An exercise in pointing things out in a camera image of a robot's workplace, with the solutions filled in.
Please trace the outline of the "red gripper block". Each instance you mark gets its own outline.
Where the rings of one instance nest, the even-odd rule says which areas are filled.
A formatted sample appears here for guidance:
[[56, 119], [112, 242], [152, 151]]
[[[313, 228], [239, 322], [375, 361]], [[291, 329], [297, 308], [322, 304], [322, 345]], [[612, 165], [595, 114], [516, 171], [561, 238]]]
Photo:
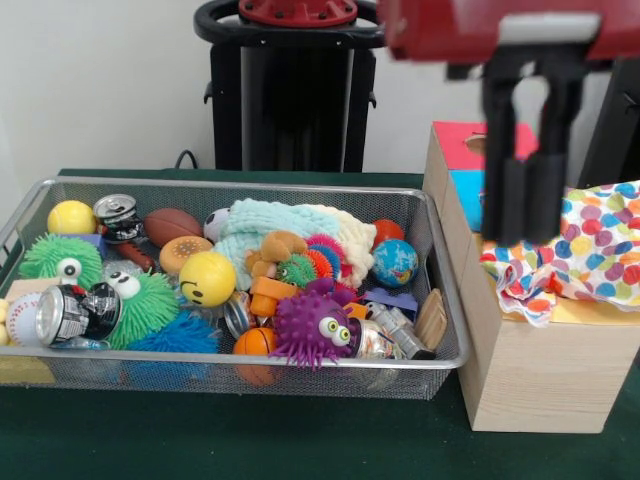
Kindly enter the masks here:
[[[393, 56], [414, 62], [471, 66], [496, 52], [576, 49], [588, 62], [639, 55], [637, 1], [380, 1], [378, 18]], [[582, 102], [584, 67], [548, 64], [538, 149], [527, 160], [526, 240], [559, 234], [571, 126]], [[513, 94], [520, 76], [504, 62], [485, 65], [486, 119], [482, 236], [499, 246], [523, 237], [525, 169], [515, 156]]]

